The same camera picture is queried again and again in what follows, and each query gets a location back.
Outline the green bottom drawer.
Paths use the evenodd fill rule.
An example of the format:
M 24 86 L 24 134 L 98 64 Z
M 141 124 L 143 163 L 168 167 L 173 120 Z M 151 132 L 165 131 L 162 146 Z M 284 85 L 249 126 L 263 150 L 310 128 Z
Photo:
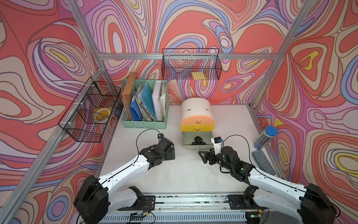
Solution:
M 200 137 L 202 142 L 205 145 L 193 145 L 192 143 L 195 142 L 195 138 Z M 214 148 L 211 139 L 213 138 L 212 132 L 182 132 L 182 146 L 188 150 L 194 151 L 208 151 L 211 148 Z

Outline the black oblong earphone case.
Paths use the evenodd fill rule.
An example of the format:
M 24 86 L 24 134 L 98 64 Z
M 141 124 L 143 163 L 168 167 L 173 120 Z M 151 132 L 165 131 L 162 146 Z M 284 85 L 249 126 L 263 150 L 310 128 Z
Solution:
M 200 144 L 200 143 L 203 142 L 202 138 L 199 137 L 199 136 L 196 136 L 194 140 L 195 140 L 195 142 L 198 143 L 198 144 Z

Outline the yellow drawer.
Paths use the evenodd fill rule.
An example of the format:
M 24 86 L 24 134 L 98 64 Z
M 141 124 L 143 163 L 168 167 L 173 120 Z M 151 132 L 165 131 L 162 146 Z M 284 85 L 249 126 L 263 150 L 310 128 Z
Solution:
M 213 124 L 184 124 L 180 126 L 181 132 L 212 132 Z

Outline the white three-drawer cabinet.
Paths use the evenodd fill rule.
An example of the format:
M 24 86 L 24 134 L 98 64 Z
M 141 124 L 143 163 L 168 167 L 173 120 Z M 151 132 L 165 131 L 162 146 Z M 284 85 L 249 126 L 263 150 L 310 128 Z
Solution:
M 206 115 L 213 118 L 211 104 L 207 99 L 191 98 L 181 105 L 182 120 L 193 115 Z

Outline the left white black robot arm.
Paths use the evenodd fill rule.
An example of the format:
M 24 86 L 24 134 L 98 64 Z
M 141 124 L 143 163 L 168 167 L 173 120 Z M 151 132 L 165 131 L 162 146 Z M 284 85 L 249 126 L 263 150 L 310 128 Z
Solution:
M 138 152 L 131 161 L 106 175 L 87 177 L 73 205 L 79 215 L 78 224 L 97 224 L 107 213 L 118 210 L 151 210 L 152 201 L 135 186 L 120 191 L 135 176 L 144 173 L 163 161 L 175 159 L 174 143 L 162 137 L 157 144 Z

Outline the white binder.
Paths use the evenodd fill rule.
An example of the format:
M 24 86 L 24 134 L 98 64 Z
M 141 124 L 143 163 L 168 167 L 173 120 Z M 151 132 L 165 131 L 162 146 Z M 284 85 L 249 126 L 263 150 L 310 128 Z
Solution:
M 153 106 L 154 106 L 154 111 L 157 121 L 162 121 L 163 119 L 161 105 L 160 105 L 161 86 L 162 86 L 162 82 L 160 80 L 155 81 L 155 85 L 152 93 Z

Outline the blue folder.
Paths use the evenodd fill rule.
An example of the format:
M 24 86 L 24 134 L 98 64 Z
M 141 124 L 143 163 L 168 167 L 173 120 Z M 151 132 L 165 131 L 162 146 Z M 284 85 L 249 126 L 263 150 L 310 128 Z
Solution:
M 136 97 L 133 96 L 131 103 L 130 103 L 130 113 L 132 116 L 132 120 L 133 121 L 142 121 L 143 120 L 142 113 L 140 111 L 139 105 L 135 98 Z

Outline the green file organizer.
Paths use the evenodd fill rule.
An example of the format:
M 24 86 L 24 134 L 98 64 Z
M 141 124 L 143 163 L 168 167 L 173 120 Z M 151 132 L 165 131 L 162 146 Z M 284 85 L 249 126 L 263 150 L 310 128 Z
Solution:
M 122 87 L 124 127 L 166 129 L 169 112 L 166 81 L 127 79 Z

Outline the blue-capped clear tube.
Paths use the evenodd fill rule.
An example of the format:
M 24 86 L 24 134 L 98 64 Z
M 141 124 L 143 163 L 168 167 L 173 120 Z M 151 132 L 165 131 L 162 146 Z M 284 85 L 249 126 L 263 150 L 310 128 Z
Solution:
M 268 142 L 278 135 L 278 130 L 274 126 L 267 126 L 258 138 L 255 140 L 253 146 L 256 150 L 261 150 Z

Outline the brown folder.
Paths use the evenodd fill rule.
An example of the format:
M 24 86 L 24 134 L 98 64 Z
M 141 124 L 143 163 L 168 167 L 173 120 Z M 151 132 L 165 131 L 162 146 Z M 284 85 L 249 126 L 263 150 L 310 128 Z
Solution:
M 128 115 L 128 120 L 132 120 L 132 115 L 130 113 L 130 104 L 133 97 L 133 85 L 136 79 L 136 73 L 131 72 L 127 78 L 122 96 L 124 101 L 124 106 Z

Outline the yellow tape roll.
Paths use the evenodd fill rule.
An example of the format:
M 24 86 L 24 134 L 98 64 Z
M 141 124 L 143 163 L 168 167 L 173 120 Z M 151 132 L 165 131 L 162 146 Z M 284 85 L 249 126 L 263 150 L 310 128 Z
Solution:
M 97 123 L 106 123 L 111 114 L 110 108 L 95 108 L 93 113 L 93 119 Z

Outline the yellow sticky note pad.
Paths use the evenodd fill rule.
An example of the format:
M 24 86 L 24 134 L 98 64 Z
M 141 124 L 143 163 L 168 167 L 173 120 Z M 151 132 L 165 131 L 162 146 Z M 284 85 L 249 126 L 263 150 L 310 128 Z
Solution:
M 194 71 L 191 72 L 191 76 L 193 80 L 206 80 L 206 75 L 202 71 Z

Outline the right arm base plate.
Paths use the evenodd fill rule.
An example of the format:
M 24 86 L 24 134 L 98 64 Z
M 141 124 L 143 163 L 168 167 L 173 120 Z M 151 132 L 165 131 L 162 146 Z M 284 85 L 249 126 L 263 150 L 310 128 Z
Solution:
M 228 195 L 225 201 L 229 203 L 231 210 L 260 210 L 253 199 L 244 197 L 243 195 Z

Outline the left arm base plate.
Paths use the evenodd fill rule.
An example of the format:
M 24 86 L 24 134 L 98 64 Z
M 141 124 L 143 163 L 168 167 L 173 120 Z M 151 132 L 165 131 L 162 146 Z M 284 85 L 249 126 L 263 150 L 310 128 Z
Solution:
M 131 207 L 124 207 L 118 211 L 153 211 L 155 209 L 156 196 L 139 197 Z

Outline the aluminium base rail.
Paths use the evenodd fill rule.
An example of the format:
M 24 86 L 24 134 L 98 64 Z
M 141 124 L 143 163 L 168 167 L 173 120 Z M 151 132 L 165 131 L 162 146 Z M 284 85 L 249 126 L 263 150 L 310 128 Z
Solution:
M 244 221 L 263 224 L 260 210 L 231 210 L 223 194 L 157 194 L 153 211 L 112 211 L 100 221 L 123 223 Z

